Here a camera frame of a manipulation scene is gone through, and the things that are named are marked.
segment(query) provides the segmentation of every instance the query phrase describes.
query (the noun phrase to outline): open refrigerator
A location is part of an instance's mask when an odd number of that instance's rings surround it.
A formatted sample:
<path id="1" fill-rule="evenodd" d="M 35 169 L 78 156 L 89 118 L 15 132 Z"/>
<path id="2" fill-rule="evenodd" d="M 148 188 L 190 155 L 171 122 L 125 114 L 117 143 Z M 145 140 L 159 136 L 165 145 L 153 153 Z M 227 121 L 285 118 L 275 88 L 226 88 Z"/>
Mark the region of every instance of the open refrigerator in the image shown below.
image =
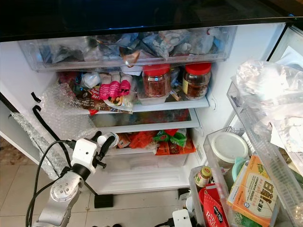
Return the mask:
<path id="1" fill-rule="evenodd" d="M 168 59 L 139 59 L 132 70 L 141 70 L 142 66 L 168 62 L 179 66 L 188 62 L 212 62 L 211 82 L 205 98 L 181 102 L 167 102 L 160 105 L 135 105 L 134 114 L 156 112 L 177 112 L 185 114 L 183 120 L 170 118 L 166 122 L 123 124 L 96 127 L 92 124 L 79 124 L 88 121 L 88 111 L 76 109 L 56 109 L 45 113 L 46 121 L 61 139 L 68 139 L 76 131 L 88 138 L 97 130 L 102 132 L 134 132 L 146 130 L 187 128 L 192 136 L 196 152 L 178 156 L 154 156 L 147 149 L 110 150 L 105 157 L 107 168 L 98 168 L 87 183 L 97 194 L 133 193 L 178 189 L 189 186 L 188 177 L 194 167 L 209 165 L 216 168 L 204 144 L 207 135 L 232 126 L 244 128 L 253 147 L 260 156 L 266 171 L 277 188 L 280 201 L 294 226 L 298 206 L 303 206 L 303 190 L 288 169 L 281 154 L 269 142 L 258 138 L 252 131 L 253 121 L 249 113 L 241 111 L 234 102 L 237 91 L 231 85 L 231 77 L 244 61 L 277 61 L 285 58 L 285 64 L 302 65 L 298 55 L 303 56 L 303 33 L 296 27 L 285 27 L 285 23 L 252 24 L 227 26 L 226 45 L 222 52 L 197 56 L 169 57 Z M 99 72 L 123 71 L 127 66 L 121 59 L 93 62 L 45 63 L 39 51 L 41 43 L 47 40 L 13 41 L 0 43 L 0 90 L 15 110 L 19 111 L 35 130 L 46 140 L 53 141 L 49 133 L 41 126 L 33 114 L 32 108 L 39 105 L 31 93 L 39 97 L 57 81 L 58 70 L 85 70 Z M 34 147 L 23 129 L 9 115 L 10 110 L 1 102 L 1 136 L 21 150 L 35 163 L 39 162 L 39 149 Z M 122 113 L 98 112 L 98 119 L 112 118 Z M 214 177 L 223 185 L 221 199 L 226 198 L 226 184 L 220 173 Z"/>

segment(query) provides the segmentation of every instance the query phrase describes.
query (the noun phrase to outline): jar with red lid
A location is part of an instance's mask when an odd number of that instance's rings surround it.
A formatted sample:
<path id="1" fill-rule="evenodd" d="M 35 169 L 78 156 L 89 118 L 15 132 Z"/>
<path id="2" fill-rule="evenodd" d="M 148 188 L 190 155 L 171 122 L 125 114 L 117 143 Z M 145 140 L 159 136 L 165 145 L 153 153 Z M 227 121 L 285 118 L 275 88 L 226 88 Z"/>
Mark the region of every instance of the jar with red lid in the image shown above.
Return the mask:
<path id="1" fill-rule="evenodd" d="M 143 68 L 143 84 L 148 97 L 162 97 L 170 92 L 170 65 L 147 65 Z"/>
<path id="2" fill-rule="evenodd" d="M 211 63 L 188 64 L 185 66 L 182 90 L 190 100 L 203 98 L 211 76 Z"/>

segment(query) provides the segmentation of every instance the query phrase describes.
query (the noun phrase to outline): refrigerator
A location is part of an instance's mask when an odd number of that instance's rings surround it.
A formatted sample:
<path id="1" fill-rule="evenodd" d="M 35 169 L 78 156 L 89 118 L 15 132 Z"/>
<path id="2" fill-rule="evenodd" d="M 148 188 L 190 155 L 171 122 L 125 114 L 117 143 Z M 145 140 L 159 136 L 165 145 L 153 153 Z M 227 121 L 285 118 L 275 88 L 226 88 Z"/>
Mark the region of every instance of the refrigerator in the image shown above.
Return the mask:
<path id="1" fill-rule="evenodd" d="M 200 24 L 200 27 L 215 26 L 225 31 L 226 44 L 220 54 L 183 58 L 169 57 L 168 60 L 163 58 L 139 59 L 132 68 L 136 69 L 137 67 L 140 70 L 143 65 L 163 62 L 169 62 L 176 66 L 189 62 L 212 62 L 211 81 L 205 98 L 160 105 L 135 105 L 133 108 L 133 115 L 142 112 L 157 115 L 159 111 L 164 111 L 164 113 L 180 113 L 185 115 L 186 118 L 181 120 L 180 118 L 169 118 L 161 122 L 143 122 L 140 124 L 131 124 L 128 123 L 128 120 L 125 120 L 123 123 L 98 127 L 86 123 L 86 121 L 91 123 L 91 120 L 93 120 L 86 110 L 61 106 L 55 108 L 49 114 L 43 113 L 43 110 L 41 111 L 46 123 L 60 139 L 64 140 L 73 139 L 65 136 L 71 136 L 75 133 L 78 133 L 78 135 L 83 133 L 83 136 L 89 137 L 93 131 L 97 130 L 120 133 L 187 128 L 190 132 L 196 152 L 188 155 L 155 156 L 148 149 L 110 150 L 104 160 L 107 163 L 106 169 L 98 167 L 96 173 L 87 179 L 87 183 L 97 194 L 186 188 L 189 186 L 188 177 L 191 169 L 209 164 L 203 146 L 206 136 L 228 126 L 235 129 L 244 128 L 277 188 L 279 199 L 288 218 L 294 226 L 300 226 L 295 219 L 294 211 L 303 204 L 303 190 L 292 175 L 277 147 L 259 138 L 253 132 L 253 122 L 248 121 L 243 116 L 245 113 L 241 112 L 230 97 L 234 92 L 231 77 L 236 74 L 237 67 L 247 60 L 276 62 L 282 59 L 285 65 L 303 68 L 303 32 L 296 27 L 296 24 L 289 24 L 286 19 L 280 19 L 280 21 L 256 20 L 256 23 L 253 20 L 248 22 L 244 22 L 244 20 L 231 21 L 233 20 L 227 19 L 226 24 L 220 22 L 222 26 L 218 26 L 216 23 Z M 141 32 L 140 28 L 135 27 L 132 27 L 129 31 L 136 32 L 137 30 Z M 91 35 L 88 31 L 78 33 L 68 31 L 63 34 L 49 33 L 49 36 L 48 33 L 33 33 L 32 36 L 25 33 L 16 36 L 15 39 L 12 38 L 12 41 L 6 36 L 0 43 L 0 135 L 36 164 L 39 163 L 39 153 L 41 151 L 33 146 L 28 134 L 10 117 L 11 112 L 21 113 L 41 137 L 48 142 L 52 142 L 54 138 L 37 120 L 32 108 L 39 105 L 33 96 L 41 98 L 41 95 L 57 82 L 56 71 L 106 72 L 120 71 L 126 66 L 125 62 L 122 61 L 57 64 L 45 64 L 43 62 L 38 49 L 40 43 L 48 42 L 48 38 L 57 37 L 66 37 L 68 40 L 69 36 L 76 36 L 76 34 L 81 36 L 85 35 L 85 32 L 87 32 L 87 35 Z M 100 111 L 94 117 L 97 115 L 99 121 L 108 123 L 109 119 L 116 118 L 118 114 L 122 113 Z"/>

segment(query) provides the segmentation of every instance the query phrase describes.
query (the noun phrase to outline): yellow box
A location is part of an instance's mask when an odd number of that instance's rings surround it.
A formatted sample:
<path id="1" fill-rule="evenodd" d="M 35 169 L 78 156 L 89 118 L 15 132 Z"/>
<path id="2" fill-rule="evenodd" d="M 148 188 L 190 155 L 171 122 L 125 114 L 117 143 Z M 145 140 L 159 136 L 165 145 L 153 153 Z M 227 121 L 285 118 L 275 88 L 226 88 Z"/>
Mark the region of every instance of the yellow box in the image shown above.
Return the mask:
<path id="1" fill-rule="evenodd" d="M 248 165 L 243 165 L 227 204 L 262 227 L 269 227 L 274 225 L 278 214 L 276 201 L 276 189 L 259 157 L 253 155 Z"/>

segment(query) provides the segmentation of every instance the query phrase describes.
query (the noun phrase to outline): green package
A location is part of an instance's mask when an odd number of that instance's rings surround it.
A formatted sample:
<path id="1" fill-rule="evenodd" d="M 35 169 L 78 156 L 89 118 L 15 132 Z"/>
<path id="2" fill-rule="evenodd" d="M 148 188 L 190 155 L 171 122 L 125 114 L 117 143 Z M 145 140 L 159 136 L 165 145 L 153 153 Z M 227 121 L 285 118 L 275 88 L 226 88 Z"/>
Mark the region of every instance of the green package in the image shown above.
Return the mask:
<path id="1" fill-rule="evenodd" d="M 178 131 L 176 132 L 176 134 L 170 138 L 170 141 L 173 144 L 177 144 L 177 145 L 179 145 L 181 147 L 185 147 L 186 140 L 187 140 L 186 132 L 187 132 L 186 129 L 178 129 Z"/>
<path id="2" fill-rule="evenodd" d="M 170 136 L 164 131 L 160 130 L 156 136 L 153 137 L 154 141 L 169 141 Z"/>

